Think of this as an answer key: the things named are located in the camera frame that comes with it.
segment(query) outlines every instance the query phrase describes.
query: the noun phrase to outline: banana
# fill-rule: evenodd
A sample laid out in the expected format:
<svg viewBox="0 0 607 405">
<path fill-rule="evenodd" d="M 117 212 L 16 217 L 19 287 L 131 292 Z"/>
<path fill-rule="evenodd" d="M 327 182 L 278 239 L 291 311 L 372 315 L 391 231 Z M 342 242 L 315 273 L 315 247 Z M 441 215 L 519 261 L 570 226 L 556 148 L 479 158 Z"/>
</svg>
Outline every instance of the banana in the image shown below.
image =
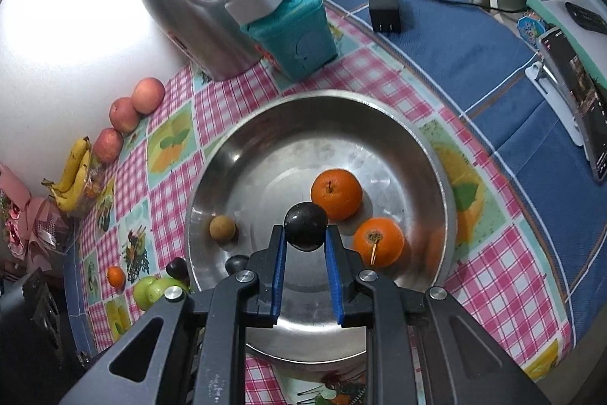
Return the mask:
<svg viewBox="0 0 607 405">
<path fill-rule="evenodd" d="M 90 163 L 90 150 L 86 150 L 82 159 L 80 160 L 80 166 L 76 172 L 76 177 L 72 187 L 70 187 L 65 193 L 60 193 L 55 188 L 51 188 L 51 193 L 55 197 L 55 202 L 60 210 L 69 213 L 78 206 L 78 199 L 82 194 L 84 186 L 86 184 L 86 178 L 89 174 L 89 163 Z"/>
<path fill-rule="evenodd" d="M 66 160 L 66 165 L 63 168 L 61 180 L 57 183 L 53 183 L 44 179 L 42 181 L 42 185 L 47 188 L 54 189 L 58 193 L 63 194 L 67 192 L 76 180 L 76 174 L 78 173 L 84 153 L 86 153 L 87 150 L 90 150 L 90 141 L 88 136 L 77 139 L 72 146 L 72 151 L 70 151 L 70 154 L 68 155 L 68 160 Z"/>
</svg>

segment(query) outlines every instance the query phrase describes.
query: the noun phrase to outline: teal box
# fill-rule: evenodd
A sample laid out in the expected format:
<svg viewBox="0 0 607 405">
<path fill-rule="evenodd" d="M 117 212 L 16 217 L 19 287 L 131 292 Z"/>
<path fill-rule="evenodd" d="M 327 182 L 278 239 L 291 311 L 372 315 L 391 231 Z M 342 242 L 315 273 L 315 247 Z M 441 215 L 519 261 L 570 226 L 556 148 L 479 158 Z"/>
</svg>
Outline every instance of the teal box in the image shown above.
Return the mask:
<svg viewBox="0 0 607 405">
<path fill-rule="evenodd" d="M 284 0 L 271 14 L 241 30 L 293 81 L 301 81 L 337 55 L 322 0 Z"/>
</svg>

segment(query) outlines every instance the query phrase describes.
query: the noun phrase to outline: black power adapter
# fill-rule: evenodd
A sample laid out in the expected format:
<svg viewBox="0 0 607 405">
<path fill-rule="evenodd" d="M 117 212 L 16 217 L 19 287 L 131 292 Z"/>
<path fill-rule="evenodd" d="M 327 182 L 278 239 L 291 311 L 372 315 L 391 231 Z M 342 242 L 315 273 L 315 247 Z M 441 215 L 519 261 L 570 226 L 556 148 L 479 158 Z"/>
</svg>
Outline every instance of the black power adapter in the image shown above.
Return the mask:
<svg viewBox="0 0 607 405">
<path fill-rule="evenodd" d="M 398 0 L 369 0 L 369 15 L 373 31 L 400 33 L 401 15 Z"/>
</svg>

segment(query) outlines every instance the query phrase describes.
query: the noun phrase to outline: power cord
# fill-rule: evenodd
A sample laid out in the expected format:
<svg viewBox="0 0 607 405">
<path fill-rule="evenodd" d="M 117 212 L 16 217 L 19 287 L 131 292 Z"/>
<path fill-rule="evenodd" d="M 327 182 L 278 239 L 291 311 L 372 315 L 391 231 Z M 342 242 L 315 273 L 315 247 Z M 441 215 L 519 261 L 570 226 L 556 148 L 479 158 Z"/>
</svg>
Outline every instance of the power cord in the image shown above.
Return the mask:
<svg viewBox="0 0 607 405">
<path fill-rule="evenodd" d="M 433 0 L 442 4 L 451 4 L 456 6 L 474 6 L 476 8 L 486 9 L 488 11 L 499 11 L 500 13 L 522 13 L 523 11 L 527 11 L 528 7 L 525 6 L 521 9 L 501 9 L 501 8 L 492 8 L 491 6 L 484 6 L 482 4 L 476 4 L 475 2 L 467 2 L 467 1 L 451 1 L 451 0 Z"/>
</svg>

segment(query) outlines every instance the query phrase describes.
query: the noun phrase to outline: checkered tablecloth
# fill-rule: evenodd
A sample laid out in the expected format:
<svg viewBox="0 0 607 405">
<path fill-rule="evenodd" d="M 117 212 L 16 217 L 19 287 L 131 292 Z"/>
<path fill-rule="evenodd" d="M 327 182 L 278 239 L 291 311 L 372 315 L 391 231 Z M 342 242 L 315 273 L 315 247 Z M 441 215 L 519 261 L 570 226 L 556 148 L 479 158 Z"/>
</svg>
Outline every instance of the checkered tablecloth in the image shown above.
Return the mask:
<svg viewBox="0 0 607 405">
<path fill-rule="evenodd" d="M 126 139 L 79 238 L 85 307 L 97 348 L 119 337 L 116 308 L 122 307 L 130 322 L 142 314 L 133 300 L 134 281 L 116 292 L 105 271 L 112 265 L 127 270 L 129 239 L 139 232 L 145 233 L 147 267 L 137 278 L 158 275 L 173 257 L 183 256 L 187 199 L 222 134 L 272 99 L 337 88 L 399 110 L 434 146 L 453 150 L 478 178 L 484 196 L 473 236 L 456 247 L 445 287 L 531 377 L 543 376 L 565 354 L 571 329 L 550 263 L 527 221 L 529 212 L 487 150 L 406 59 L 338 12 L 328 9 L 327 16 L 338 58 L 303 82 L 290 82 L 263 60 L 222 83 L 188 65 L 168 82 L 161 107 Z M 180 132 L 186 138 L 174 150 L 178 156 L 163 168 L 166 149 L 159 142 Z M 246 388 L 248 403 L 283 403 L 272 368 L 252 357 L 247 357 Z"/>
</svg>

